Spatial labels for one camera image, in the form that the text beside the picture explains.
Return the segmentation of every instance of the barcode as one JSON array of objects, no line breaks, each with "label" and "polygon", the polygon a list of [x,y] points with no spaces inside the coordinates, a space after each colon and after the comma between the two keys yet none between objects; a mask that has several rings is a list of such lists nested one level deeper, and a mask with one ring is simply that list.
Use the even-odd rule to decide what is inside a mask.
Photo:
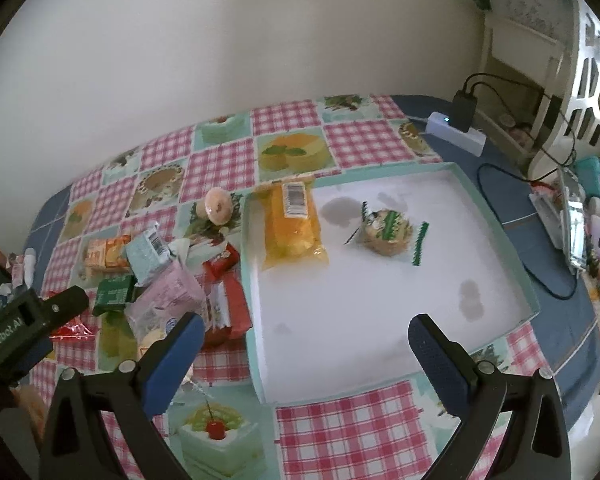
[{"label": "barcode", "polygon": [[282,185],[286,218],[308,218],[304,182],[288,182]]},{"label": "barcode", "polygon": [[162,240],[160,240],[160,237],[158,236],[158,233],[156,231],[149,235],[149,243],[152,245],[154,251],[158,254],[158,256],[160,256],[164,251],[167,250],[167,248],[162,243]]}]

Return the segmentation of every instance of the wall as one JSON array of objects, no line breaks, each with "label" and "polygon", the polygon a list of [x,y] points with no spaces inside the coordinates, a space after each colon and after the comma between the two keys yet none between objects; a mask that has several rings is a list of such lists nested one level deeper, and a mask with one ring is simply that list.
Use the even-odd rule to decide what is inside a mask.
[{"label": "wall", "polygon": [[481,41],[471,0],[27,0],[0,38],[0,248],[144,140],[295,98],[451,98]]}]

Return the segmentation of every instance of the green box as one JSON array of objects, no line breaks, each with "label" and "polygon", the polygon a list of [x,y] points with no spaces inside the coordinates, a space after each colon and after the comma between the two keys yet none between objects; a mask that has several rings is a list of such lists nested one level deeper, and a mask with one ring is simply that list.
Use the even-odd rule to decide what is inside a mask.
[{"label": "green box", "polygon": [[93,315],[122,312],[125,305],[131,301],[135,284],[136,277],[132,274],[122,274],[102,280],[98,286]]}]

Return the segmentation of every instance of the blue gripper pad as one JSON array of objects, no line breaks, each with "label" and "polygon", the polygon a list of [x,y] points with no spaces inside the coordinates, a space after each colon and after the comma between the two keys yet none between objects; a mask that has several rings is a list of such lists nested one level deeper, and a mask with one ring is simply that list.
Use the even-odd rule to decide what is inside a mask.
[{"label": "blue gripper pad", "polygon": [[202,318],[187,312],[169,335],[152,344],[140,359],[138,384],[142,408],[149,418],[167,410],[204,339]]},{"label": "blue gripper pad", "polygon": [[471,356],[449,341],[427,314],[411,319],[408,335],[411,350],[446,411],[464,418],[477,387]]}]

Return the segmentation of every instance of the white tray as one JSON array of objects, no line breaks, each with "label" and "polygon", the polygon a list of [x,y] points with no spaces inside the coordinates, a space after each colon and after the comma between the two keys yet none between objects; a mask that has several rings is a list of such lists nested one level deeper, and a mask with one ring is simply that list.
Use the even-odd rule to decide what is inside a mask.
[{"label": "white tray", "polygon": [[[262,402],[341,397],[418,371],[407,327],[422,312],[449,339],[475,349],[539,311],[513,246],[455,164],[349,172],[320,179],[313,196],[328,266],[263,271],[264,211],[257,200],[245,209],[248,351]],[[429,222],[421,266],[344,245],[364,200],[371,211],[388,207]]]}]

